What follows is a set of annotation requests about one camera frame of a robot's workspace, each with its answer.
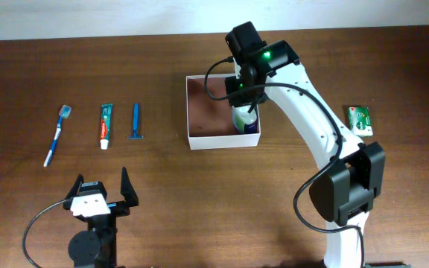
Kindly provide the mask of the clear blue spray bottle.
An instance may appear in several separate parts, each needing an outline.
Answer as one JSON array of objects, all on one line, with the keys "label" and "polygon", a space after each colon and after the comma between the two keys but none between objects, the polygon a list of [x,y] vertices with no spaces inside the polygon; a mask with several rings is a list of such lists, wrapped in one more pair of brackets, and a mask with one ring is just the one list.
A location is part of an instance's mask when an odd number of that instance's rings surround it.
[{"label": "clear blue spray bottle", "polygon": [[255,109],[250,110],[250,106],[232,107],[232,120],[240,134],[258,132],[258,115]]}]

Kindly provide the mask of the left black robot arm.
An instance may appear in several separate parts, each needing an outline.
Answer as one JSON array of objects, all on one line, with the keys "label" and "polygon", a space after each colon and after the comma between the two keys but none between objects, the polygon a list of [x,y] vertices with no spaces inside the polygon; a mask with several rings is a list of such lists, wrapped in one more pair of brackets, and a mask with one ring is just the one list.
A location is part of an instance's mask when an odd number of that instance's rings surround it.
[{"label": "left black robot arm", "polygon": [[85,182],[79,175],[66,195],[63,208],[87,224],[69,242],[68,254],[75,267],[117,267],[117,219],[130,215],[139,198],[127,169],[121,169],[120,195],[123,200],[107,202],[101,181]]}]

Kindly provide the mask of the green soap packet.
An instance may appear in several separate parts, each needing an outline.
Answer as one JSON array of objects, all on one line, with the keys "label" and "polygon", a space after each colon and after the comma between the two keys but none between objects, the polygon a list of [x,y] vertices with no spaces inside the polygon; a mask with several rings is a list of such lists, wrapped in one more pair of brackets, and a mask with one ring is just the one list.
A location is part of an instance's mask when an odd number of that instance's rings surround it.
[{"label": "green soap packet", "polygon": [[371,118],[367,107],[349,107],[348,117],[350,129],[355,135],[360,137],[373,136]]}]

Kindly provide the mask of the white cardboard box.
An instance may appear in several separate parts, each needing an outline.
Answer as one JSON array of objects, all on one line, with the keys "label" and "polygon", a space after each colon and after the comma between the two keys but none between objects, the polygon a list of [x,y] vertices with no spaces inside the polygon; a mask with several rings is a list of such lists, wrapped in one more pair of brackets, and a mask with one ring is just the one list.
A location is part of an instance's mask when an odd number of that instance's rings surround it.
[{"label": "white cardboard box", "polygon": [[261,137],[261,122],[255,133],[241,134],[235,128],[227,100],[212,100],[204,89],[203,75],[185,78],[185,110],[191,150],[255,147]]}]

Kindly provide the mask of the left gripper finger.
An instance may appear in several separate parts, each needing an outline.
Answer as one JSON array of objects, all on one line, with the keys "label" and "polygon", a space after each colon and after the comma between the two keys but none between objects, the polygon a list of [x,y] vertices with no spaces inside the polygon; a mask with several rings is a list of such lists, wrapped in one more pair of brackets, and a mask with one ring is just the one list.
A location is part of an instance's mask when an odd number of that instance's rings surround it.
[{"label": "left gripper finger", "polygon": [[71,187],[70,191],[66,195],[66,200],[74,198],[80,190],[81,185],[84,183],[83,175],[79,174]]},{"label": "left gripper finger", "polygon": [[135,189],[130,182],[130,178],[125,167],[121,170],[121,190],[120,194],[124,197],[128,207],[135,207],[139,205],[139,198],[135,192]]}]

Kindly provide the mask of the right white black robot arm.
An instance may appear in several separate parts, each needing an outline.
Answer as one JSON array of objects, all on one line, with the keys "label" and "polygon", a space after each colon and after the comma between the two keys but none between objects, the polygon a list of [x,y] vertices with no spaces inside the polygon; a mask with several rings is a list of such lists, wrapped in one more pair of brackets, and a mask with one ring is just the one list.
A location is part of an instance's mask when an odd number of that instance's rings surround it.
[{"label": "right white black robot arm", "polygon": [[308,78],[299,56],[284,40],[267,44],[251,22],[225,37],[235,64],[226,79],[226,99],[233,107],[253,109],[274,102],[305,140],[319,168],[296,192],[293,208],[304,191],[326,221],[316,227],[327,236],[325,267],[365,267],[363,229],[381,193],[385,152],[379,143],[365,144],[329,108]]}]

